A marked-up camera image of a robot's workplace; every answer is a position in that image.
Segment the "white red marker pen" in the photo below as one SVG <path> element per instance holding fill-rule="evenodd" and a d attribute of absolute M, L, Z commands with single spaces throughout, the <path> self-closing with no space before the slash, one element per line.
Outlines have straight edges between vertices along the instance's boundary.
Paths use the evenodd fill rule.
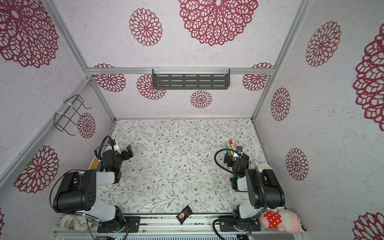
<path fill-rule="evenodd" d="M 236 150 L 235 145 L 232 140 L 230 140 L 230 146 L 232 150 Z"/>

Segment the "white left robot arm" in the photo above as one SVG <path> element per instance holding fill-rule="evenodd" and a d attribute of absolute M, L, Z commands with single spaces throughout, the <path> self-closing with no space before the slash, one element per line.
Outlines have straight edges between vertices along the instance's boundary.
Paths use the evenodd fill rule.
<path fill-rule="evenodd" d="M 84 215 L 110 230 L 123 227 L 125 219 L 121 209 L 98 199 L 97 186 L 119 183 L 123 161 L 132 157 L 131 145 L 124 150 L 114 145 L 103 154 L 96 153 L 94 159 L 104 170 L 72 170 L 65 173 L 51 207 L 57 213 Z"/>

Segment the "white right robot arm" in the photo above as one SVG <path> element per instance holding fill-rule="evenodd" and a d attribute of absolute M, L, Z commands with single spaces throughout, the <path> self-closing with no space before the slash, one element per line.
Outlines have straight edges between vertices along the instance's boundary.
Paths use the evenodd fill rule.
<path fill-rule="evenodd" d="M 284 191 L 271 166 L 260 164 L 251 169 L 247 157 L 226 157 L 225 164 L 232 168 L 232 189 L 248 193 L 248 199 L 233 210 L 235 220 L 259 218 L 266 211 L 285 205 Z"/>

